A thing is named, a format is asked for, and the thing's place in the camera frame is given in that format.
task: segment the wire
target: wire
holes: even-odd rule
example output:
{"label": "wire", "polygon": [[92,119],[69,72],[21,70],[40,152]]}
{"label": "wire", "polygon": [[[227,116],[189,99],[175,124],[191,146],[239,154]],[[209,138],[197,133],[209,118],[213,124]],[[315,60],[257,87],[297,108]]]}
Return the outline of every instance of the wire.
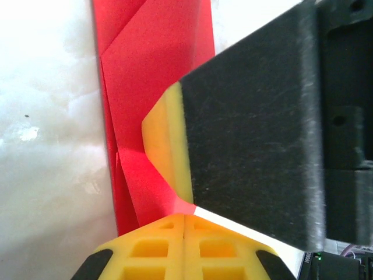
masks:
{"label": "wire", "polygon": [[346,248],[344,248],[344,250],[342,251],[342,253],[340,253],[340,255],[345,257],[353,248],[355,248],[355,244],[348,245]]}

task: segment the folded red paper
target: folded red paper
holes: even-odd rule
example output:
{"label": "folded red paper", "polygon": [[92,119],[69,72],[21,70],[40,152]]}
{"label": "folded red paper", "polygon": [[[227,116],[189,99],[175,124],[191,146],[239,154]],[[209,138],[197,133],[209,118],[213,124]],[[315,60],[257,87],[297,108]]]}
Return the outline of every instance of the folded red paper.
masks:
{"label": "folded red paper", "polygon": [[141,122],[162,93],[214,56],[210,0],[94,0],[118,233],[191,214],[148,161]]}

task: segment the yellow plastic part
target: yellow plastic part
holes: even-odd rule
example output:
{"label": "yellow plastic part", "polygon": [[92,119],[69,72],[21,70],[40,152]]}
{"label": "yellow plastic part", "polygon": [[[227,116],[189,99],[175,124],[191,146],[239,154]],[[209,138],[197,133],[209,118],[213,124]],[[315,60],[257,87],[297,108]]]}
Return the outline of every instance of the yellow plastic part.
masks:
{"label": "yellow plastic part", "polygon": [[175,214],[103,244],[99,280],[270,280],[256,251],[270,247],[193,215]]}
{"label": "yellow plastic part", "polygon": [[193,203],[181,84],[170,86],[142,122],[145,154],[180,198]]}

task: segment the square hole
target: square hole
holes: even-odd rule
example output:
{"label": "square hole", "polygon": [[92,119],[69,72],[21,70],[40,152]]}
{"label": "square hole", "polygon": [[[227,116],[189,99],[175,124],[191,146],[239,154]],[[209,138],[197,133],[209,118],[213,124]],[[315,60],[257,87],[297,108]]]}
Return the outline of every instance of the square hole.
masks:
{"label": "square hole", "polygon": [[124,271],[124,280],[164,280],[164,267],[128,267]]}
{"label": "square hole", "polygon": [[134,246],[131,257],[166,257],[168,255],[168,242],[166,240],[141,240]]}
{"label": "square hole", "polygon": [[204,267],[203,280],[246,280],[243,267]]}
{"label": "square hole", "polygon": [[237,253],[232,242],[227,240],[204,240],[199,243],[199,254],[202,258],[236,257]]}

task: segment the yellow foam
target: yellow foam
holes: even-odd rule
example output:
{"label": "yellow foam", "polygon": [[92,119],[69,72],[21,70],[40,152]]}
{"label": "yellow foam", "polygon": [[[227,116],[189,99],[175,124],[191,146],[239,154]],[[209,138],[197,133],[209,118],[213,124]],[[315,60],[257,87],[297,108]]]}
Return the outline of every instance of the yellow foam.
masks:
{"label": "yellow foam", "polygon": [[170,86],[142,122],[145,153],[180,198],[193,203],[181,84]]}
{"label": "yellow foam", "polygon": [[99,280],[270,280],[268,246],[193,215],[175,214],[103,244],[114,254]]}

